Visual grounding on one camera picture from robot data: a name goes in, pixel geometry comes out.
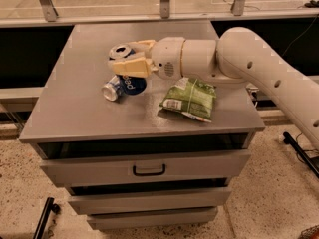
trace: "drawer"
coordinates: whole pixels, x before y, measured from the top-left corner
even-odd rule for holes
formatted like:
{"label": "drawer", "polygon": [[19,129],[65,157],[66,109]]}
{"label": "drawer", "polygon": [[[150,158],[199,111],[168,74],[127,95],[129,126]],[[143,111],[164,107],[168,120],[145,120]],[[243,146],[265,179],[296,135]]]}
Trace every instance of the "drawer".
{"label": "drawer", "polygon": [[194,208],[154,212],[136,212],[88,216],[88,223],[94,230],[116,228],[162,226],[186,223],[205,223],[213,220],[217,208]]}
{"label": "drawer", "polygon": [[42,161],[57,187],[224,178],[239,175],[250,152],[242,150],[72,158]]}
{"label": "drawer", "polygon": [[227,187],[154,192],[73,196],[70,205],[77,214],[109,214],[153,210],[213,207],[230,195]]}

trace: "gray tabletop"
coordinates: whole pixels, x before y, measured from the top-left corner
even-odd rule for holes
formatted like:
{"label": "gray tabletop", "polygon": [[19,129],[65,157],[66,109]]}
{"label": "gray tabletop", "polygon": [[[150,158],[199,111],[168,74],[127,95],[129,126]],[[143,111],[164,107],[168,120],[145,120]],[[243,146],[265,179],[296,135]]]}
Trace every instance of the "gray tabletop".
{"label": "gray tabletop", "polygon": [[162,111],[172,81],[151,76],[137,96],[107,101],[101,87],[113,73],[107,55],[116,44],[166,36],[217,39],[208,21],[75,26],[23,132],[22,142],[252,132],[264,124],[245,89],[217,88],[212,123]]}

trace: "black stand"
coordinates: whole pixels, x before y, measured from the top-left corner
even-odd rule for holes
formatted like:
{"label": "black stand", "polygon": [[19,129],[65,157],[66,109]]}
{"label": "black stand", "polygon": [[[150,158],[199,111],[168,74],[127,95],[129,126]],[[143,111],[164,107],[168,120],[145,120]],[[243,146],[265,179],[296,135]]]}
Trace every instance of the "black stand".
{"label": "black stand", "polygon": [[307,153],[303,151],[303,149],[299,146],[299,144],[293,139],[293,137],[291,137],[289,132],[285,132],[283,136],[285,136],[284,142],[286,144],[291,144],[291,146],[297,151],[304,162],[319,178],[319,157],[310,158]]}
{"label": "black stand", "polygon": [[60,211],[60,206],[54,204],[54,198],[48,197],[46,205],[43,208],[41,218],[39,220],[37,230],[33,236],[33,239],[41,239],[43,236],[44,229],[46,228],[50,212],[53,211],[55,214],[58,214]]}

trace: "cabinet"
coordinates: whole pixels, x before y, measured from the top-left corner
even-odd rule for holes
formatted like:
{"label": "cabinet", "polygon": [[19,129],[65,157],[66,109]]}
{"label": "cabinet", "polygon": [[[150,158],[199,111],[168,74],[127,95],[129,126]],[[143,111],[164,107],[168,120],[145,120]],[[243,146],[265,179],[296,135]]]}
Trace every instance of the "cabinet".
{"label": "cabinet", "polygon": [[212,123],[162,111],[172,81],[106,101],[108,51],[133,40],[215,39],[210,22],[77,25],[24,130],[41,168],[93,229],[207,222],[264,124],[246,89],[217,88]]}

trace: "drawer handle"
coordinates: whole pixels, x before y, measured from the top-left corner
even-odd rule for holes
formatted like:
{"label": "drawer handle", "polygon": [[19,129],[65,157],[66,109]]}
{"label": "drawer handle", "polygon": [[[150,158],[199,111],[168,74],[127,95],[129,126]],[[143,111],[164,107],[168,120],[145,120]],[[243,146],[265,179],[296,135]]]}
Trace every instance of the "drawer handle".
{"label": "drawer handle", "polygon": [[137,172],[137,167],[135,165],[133,166],[133,175],[135,175],[135,176],[159,176],[159,175],[165,174],[165,172],[166,172],[166,165],[165,164],[163,164],[161,166],[161,171],[159,171],[159,172],[148,172],[148,173]]}

